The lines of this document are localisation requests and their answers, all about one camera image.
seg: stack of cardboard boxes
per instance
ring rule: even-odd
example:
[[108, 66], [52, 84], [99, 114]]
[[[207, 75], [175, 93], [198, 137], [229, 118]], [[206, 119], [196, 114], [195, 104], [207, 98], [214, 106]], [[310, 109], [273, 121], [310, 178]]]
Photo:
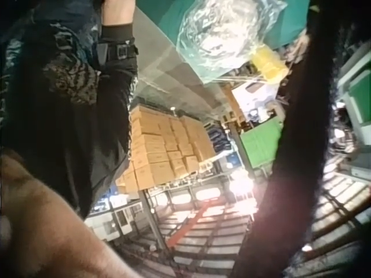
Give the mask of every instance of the stack of cardboard boxes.
[[215, 156], [201, 122], [139, 105], [130, 114], [132, 156], [116, 181], [120, 193], [136, 192], [183, 178], [199, 170], [199, 162]]

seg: buckle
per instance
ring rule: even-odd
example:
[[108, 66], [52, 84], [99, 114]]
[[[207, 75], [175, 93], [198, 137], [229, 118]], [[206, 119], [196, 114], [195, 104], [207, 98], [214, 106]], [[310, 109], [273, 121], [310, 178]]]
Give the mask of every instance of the buckle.
[[116, 54], [118, 60], [126, 59], [128, 57], [128, 46], [116, 45]]

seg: clear plastic wrap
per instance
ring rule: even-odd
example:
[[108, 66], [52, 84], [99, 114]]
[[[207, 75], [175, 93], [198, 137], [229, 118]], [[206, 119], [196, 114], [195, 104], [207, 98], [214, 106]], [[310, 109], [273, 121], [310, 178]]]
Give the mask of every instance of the clear plastic wrap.
[[285, 7], [281, 0], [196, 0], [184, 15], [177, 50], [199, 76], [239, 68]]

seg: orange beam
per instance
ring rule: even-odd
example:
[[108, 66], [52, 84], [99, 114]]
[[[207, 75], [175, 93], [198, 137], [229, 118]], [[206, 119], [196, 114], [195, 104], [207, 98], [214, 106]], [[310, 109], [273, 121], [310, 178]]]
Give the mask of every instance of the orange beam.
[[174, 235], [170, 237], [168, 242], [166, 243], [168, 247], [174, 247], [180, 239], [182, 239], [186, 233], [188, 233], [194, 225], [197, 224], [198, 220], [203, 216], [206, 210], [212, 205], [211, 201], [206, 202], [199, 211], [197, 211], [196, 215], [193, 218], [190, 218], [188, 222], [183, 225]]

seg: bright light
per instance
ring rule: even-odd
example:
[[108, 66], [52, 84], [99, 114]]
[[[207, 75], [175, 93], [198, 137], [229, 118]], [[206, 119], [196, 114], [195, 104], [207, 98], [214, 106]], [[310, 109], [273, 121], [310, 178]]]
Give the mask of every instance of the bright light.
[[344, 108], [344, 107], [345, 107], [345, 103], [342, 103], [342, 102], [336, 103], [336, 108]]
[[244, 195], [253, 190], [253, 181], [249, 178], [231, 181], [230, 191], [235, 195]]
[[310, 246], [310, 244], [306, 244], [303, 246], [303, 248], [301, 249], [303, 252], [309, 252], [309, 251], [312, 251], [313, 248]]
[[156, 201], [159, 206], [165, 206], [168, 204], [168, 197], [165, 193], [161, 193], [156, 196]]
[[218, 198], [220, 196], [219, 188], [209, 188], [200, 190], [196, 193], [196, 198], [199, 201], [205, 201], [213, 198]]
[[186, 218], [188, 218], [191, 215], [191, 212], [177, 211], [176, 213], [174, 213], [174, 215], [176, 216], [178, 223], [182, 223]]
[[243, 169], [243, 168], [240, 168], [238, 170], [235, 170], [231, 173], [231, 178], [233, 180], [242, 180], [242, 179], [245, 179], [245, 178], [249, 178], [249, 173]]
[[182, 194], [172, 197], [173, 204], [187, 204], [191, 201], [191, 195]]
[[330, 173], [330, 172], [333, 172], [336, 170], [336, 164], [335, 163], [329, 163], [325, 166], [325, 168], [323, 168], [323, 173], [324, 174], [327, 174], [327, 173]]
[[257, 213], [257, 202], [255, 198], [248, 198], [235, 205], [236, 210], [242, 215]]
[[345, 132], [343, 132], [341, 129], [335, 129], [334, 134], [336, 138], [343, 138], [345, 136]]

